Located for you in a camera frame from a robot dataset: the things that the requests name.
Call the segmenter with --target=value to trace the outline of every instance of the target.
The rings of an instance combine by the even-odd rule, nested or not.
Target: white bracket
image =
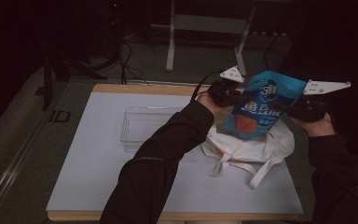
[[[242,83],[245,78],[241,76],[240,71],[238,70],[238,66],[234,66],[232,68],[229,68],[228,70],[222,72],[220,74],[220,77],[229,79],[229,80],[233,80],[236,82],[240,82]]]
[[[320,95],[332,91],[339,91],[351,86],[350,82],[321,82],[309,80],[305,87],[304,95]]]

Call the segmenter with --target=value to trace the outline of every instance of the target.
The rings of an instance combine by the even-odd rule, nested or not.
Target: white tote bag
[[[234,165],[254,175],[249,186],[256,189],[274,164],[292,154],[295,138],[280,119],[262,136],[247,140],[218,133],[214,124],[201,147],[206,156],[220,159],[213,168],[213,175],[219,176],[227,166]],[[257,171],[249,161],[264,162],[264,165]]]

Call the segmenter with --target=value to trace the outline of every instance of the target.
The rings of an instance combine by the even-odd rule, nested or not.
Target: blue snack bag
[[[303,93],[306,82],[266,71],[251,78],[242,95],[254,99],[235,105],[225,127],[242,138],[253,138],[269,131],[282,111],[269,109],[270,103],[293,105]]]

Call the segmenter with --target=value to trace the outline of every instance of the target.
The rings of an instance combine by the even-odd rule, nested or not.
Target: black jacket
[[[170,194],[178,163],[206,139],[213,114],[194,101],[172,118],[122,168],[100,223],[157,223]],[[358,224],[358,158],[345,151],[338,135],[310,138],[314,223]]]

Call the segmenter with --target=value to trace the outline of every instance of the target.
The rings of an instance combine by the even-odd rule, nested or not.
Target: transparent box
[[[181,110],[174,107],[127,107],[120,136],[124,149],[138,150],[174,113]]]

